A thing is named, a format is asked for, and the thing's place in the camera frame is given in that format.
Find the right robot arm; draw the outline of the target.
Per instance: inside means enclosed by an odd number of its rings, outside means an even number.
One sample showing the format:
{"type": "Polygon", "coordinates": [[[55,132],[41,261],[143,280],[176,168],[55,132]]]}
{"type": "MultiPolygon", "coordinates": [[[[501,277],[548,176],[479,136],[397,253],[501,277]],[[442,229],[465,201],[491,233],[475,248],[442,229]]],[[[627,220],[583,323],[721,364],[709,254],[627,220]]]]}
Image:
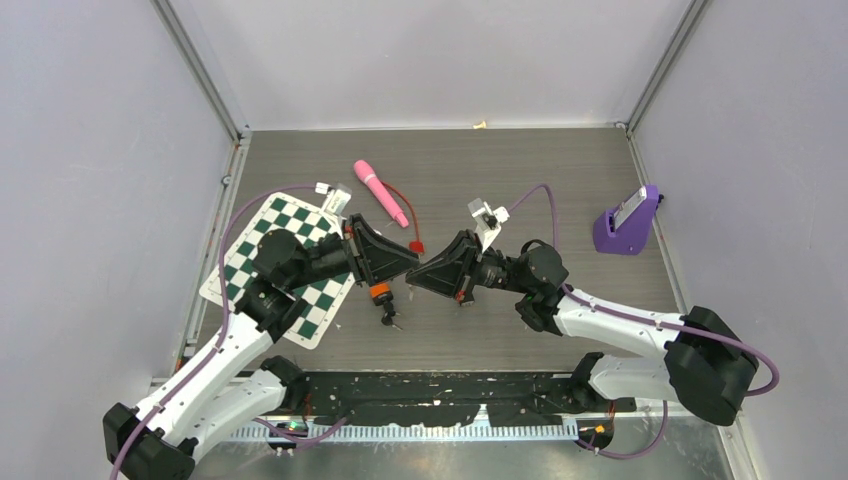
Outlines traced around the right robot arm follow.
{"type": "Polygon", "coordinates": [[[561,256],[546,242],[530,240],[510,257],[484,249],[474,233],[462,231],[406,281],[460,304],[471,301],[476,287],[518,293],[515,309],[530,329],[630,352],[630,358],[584,356],[570,381],[570,395],[582,411],[644,398],[678,403],[714,425],[734,423],[759,360],[717,313],[701,306],[685,314],[628,307],[569,285],[567,276],[561,256]]]}

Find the black cable padlock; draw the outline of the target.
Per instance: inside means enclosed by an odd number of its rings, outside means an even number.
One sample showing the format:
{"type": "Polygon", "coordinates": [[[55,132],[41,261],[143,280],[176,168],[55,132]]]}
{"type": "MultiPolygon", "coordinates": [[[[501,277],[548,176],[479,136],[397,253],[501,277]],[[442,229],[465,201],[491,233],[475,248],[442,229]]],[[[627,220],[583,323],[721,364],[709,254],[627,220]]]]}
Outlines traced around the black cable padlock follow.
{"type": "Polygon", "coordinates": [[[471,306],[475,299],[472,292],[461,291],[458,293],[456,301],[461,307],[466,307],[471,306]]]}

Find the orange black padlock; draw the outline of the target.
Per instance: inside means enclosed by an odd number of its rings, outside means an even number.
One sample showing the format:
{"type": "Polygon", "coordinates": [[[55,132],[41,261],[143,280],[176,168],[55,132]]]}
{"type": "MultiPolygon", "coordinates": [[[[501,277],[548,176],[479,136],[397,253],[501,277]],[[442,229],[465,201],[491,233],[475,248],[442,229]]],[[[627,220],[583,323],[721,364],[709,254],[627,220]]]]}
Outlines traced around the orange black padlock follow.
{"type": "Polygon", "coordinates": [[[394,300],[393,293],[387,282],[378,283],[369,288],[371,300],[375,306],[383,306],[394,300]]]}

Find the black headed keys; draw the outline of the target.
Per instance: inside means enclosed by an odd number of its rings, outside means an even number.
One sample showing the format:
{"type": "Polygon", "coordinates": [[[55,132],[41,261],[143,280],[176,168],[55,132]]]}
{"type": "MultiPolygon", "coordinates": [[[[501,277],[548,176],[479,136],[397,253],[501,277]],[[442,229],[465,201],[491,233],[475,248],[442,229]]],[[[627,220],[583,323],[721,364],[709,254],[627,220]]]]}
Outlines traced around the black headed keys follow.
{"type": "Polygon", "coordinates": [[[397,315],[397,311],[392,302],[387,302],[382,305],[383,315],[381,317],[381,323],[384,326],[392,327],[399,331],[402,331],[402,328],[395,323],[395,316],[397,315]]]}

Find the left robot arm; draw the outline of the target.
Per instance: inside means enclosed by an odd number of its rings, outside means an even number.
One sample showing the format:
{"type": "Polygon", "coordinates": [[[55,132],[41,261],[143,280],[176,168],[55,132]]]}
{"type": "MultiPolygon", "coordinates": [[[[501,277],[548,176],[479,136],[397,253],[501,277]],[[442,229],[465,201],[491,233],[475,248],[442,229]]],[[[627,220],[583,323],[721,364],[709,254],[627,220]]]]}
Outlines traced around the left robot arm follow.
{"type": "Polygon", "coordinates": [[[223,304],[216,338],[135,406],[117,403],[104,415],[111,478],[187,479],[210,450],[255,417],[276,408],[298,412],[307,398],[305,375],[281,356],[265,361],[244,386],[228,386],[302,317],[308,303],[297,289],[347,274],[373,286],[418,264],[418,254],[359,214],[310,247],[285,229],[265,233],[252,260],[256,276],[235,304],[223,304]]]}

